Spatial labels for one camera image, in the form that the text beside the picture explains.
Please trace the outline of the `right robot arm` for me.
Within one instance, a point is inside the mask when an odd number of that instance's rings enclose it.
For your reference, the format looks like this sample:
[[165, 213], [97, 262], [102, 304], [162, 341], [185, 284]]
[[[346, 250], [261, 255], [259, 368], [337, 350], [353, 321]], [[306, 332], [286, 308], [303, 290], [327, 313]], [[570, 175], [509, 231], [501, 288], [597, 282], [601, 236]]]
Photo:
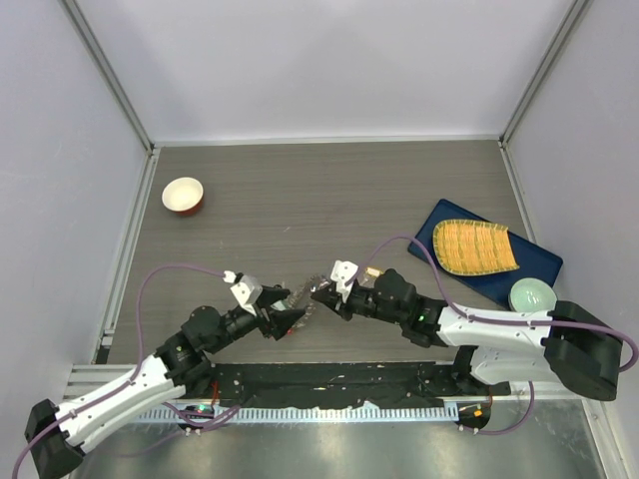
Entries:
[[580, 396], [617, 396], [622, 341], [603, 321], [571, 301], [548, 311], [516, 313], [447, 304], [417, 292], [396, 270], [371, 287], [333, 274], [311, 294], [344, 320], [354, 316], [396, 324], [420, 347], [457, 350], [450, 379], [464, 394], [502, 382], [560, 383]]

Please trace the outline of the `yellow key tag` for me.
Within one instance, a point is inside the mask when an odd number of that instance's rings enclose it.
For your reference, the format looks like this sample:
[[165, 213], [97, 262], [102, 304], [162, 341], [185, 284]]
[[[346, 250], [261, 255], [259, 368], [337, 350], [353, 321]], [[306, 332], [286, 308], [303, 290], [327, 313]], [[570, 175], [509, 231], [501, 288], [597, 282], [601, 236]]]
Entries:
[[382, 274], [383, 274], [383, 271], [381, 269], [370, 267], [370, 266], [368, 266], [364, 272], [364, 275], [369, 278], [378, 278]]

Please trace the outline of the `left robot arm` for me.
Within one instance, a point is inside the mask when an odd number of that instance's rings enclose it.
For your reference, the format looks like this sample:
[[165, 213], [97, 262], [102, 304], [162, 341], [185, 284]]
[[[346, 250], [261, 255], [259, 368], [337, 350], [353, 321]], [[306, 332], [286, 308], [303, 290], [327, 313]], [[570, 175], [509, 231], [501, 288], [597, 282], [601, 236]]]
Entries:
[[236, 284], [248, 298], [226, 313], [196, 307], [180, 330], [129, 372], [74, 399], [44, 399], [30, 411], [25, 454], [41, 478], [62, 478], [88, 452], [145, 409], [186, 395], [205, 396], [213, 384], [210, 356], [258, 330], [279, 340], [304, 315], [285, 307], [290, 295], [278, 286]]

